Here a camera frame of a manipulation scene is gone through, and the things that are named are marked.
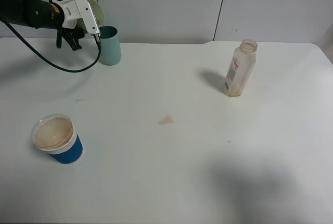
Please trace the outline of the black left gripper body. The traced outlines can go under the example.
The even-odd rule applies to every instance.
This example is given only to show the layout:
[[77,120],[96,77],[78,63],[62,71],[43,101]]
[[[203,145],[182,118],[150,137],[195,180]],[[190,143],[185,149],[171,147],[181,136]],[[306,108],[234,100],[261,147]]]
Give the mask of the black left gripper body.
[[53,20],[57,30],[57,36],[64,33],[69,34],[75,32],[77,25],[77,17],[72,8],[66,7],[61,3],[51,3],[54,9]]

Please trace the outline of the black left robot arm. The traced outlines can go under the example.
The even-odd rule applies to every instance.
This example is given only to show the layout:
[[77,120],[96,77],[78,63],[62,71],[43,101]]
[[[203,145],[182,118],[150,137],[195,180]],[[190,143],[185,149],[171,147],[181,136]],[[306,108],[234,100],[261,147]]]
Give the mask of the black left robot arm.
[[61,48],[62,39],[70,45],[73,51],[82,46],[79,39],[84,37],[84,30],[75,27],[66,29],[62,26],[65,13],[52,0],[1,0],[1,19],[8,23],[30,28],[57,30],[57,48]]

